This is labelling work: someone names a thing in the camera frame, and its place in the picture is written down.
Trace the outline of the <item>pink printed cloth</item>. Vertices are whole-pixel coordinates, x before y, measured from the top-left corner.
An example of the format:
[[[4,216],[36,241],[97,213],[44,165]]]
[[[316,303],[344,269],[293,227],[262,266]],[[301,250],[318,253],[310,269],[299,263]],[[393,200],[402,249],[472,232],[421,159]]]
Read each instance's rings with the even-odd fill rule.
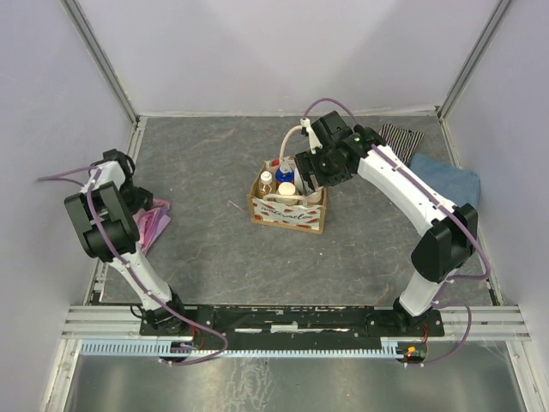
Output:
[[[168,215],[170,209],[171,204],[167,200],[154,198],[153,207],[150,210],[140,209],[133,215],[139,232],[139,245],[144,254],[171,222],[171,217]]]

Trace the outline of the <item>striped cloth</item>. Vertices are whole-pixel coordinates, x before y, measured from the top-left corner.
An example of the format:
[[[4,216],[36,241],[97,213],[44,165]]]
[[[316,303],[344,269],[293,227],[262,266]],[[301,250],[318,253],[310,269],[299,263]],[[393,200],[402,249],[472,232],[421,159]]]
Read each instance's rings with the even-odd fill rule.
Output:
[[[421,144],[425,134],[421,131],[397,127],[393,124],[384,124],[379,135],[392,148],[395,155],[407,166]]]

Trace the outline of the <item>orange bottle blue pump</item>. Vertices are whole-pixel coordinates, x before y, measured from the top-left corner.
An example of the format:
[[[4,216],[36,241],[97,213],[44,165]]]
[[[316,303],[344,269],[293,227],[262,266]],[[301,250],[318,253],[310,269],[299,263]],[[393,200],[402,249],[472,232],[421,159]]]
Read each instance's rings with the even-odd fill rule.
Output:
[[[286,161],[282,161],[279,167],[275,171],[276,186],[280,186],[283,183],[294,183],[294,170],[291,165]]]

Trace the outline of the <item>green bottle cream cap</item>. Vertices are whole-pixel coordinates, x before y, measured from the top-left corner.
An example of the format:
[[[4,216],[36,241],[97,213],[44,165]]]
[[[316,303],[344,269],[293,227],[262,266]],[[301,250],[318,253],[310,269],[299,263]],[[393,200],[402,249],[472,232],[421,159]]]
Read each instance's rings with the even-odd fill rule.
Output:
[[[299,200],[295,198],[299,193],[294,184],[283,183],[277,188],[276,194],[278,195],[276,202],[286,205],[296,205]]]

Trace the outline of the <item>watermelon print canvas bag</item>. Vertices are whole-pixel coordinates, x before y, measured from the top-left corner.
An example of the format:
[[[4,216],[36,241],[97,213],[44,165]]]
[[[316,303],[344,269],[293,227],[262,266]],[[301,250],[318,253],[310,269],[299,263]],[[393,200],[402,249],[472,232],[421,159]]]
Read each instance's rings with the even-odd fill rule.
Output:
[[[263,162],[247,195],[250,219],[264,226],[321,234],[328,190],[307,190],[295,158],[284,155],[289,138],[300,131],[299,126],[292,127],[284,136],[279,156]]]

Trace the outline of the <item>clear yellow liquid bottle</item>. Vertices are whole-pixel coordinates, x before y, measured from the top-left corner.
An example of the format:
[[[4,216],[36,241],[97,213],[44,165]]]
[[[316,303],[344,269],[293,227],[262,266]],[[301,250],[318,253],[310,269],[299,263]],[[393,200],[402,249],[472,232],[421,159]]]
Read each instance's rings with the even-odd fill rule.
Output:
[[[273,174],[267,170],[263,171],[259,178],[257,196],[265,198],[267,195],[275,193]]]

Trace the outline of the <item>blue towel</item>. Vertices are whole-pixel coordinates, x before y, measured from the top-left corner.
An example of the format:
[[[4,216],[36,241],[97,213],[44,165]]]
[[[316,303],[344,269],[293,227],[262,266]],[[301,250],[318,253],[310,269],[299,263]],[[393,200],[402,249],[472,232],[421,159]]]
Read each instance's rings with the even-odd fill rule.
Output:
[[[436,161],[420,153],[413,156],[409,168],[433,190],[455,205],[469,203],[478,208],[480,178],[476,173]]]

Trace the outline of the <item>beige pump bottle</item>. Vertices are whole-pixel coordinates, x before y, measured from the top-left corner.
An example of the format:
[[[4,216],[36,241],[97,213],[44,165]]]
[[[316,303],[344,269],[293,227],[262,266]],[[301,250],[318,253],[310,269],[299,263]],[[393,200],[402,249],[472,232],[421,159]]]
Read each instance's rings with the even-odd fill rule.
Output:
[[[314,191],[314,192],[310,193],[306,197],[304,205],[307,206],[307,207],[311,207],[311,206],[321,204],[322,201],[323,201],[323,191],[318,190],[318,191]]]

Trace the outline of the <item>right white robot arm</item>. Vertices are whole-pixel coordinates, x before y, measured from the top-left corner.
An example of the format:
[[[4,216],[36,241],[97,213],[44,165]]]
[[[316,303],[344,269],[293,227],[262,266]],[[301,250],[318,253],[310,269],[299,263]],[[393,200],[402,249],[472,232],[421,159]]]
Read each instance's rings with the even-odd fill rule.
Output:
[[[437,194],[400,161],[373,129],[350,127],[338,112],[300,120],[308,150],[295,156],[305,192],[335,186],[358,175],[376,186],[413,224],[420,236],[411,254],[414,273],[392,308],[396,331],[419,330],[443,283],[474,254],[478,213]]]

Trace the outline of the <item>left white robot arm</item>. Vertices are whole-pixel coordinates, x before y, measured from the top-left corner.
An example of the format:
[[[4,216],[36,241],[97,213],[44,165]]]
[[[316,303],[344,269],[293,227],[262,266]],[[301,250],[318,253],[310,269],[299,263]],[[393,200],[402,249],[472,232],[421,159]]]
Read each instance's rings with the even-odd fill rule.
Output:
[[[116,270],[141,301],[136,315],[151,334],[189,330],[181,299],[146,259],[134,215],[153,207],[153,194],[134,185],[134,161],[111,149],[89,167],[87,183],[64,199],[64,207],[83,250]]]

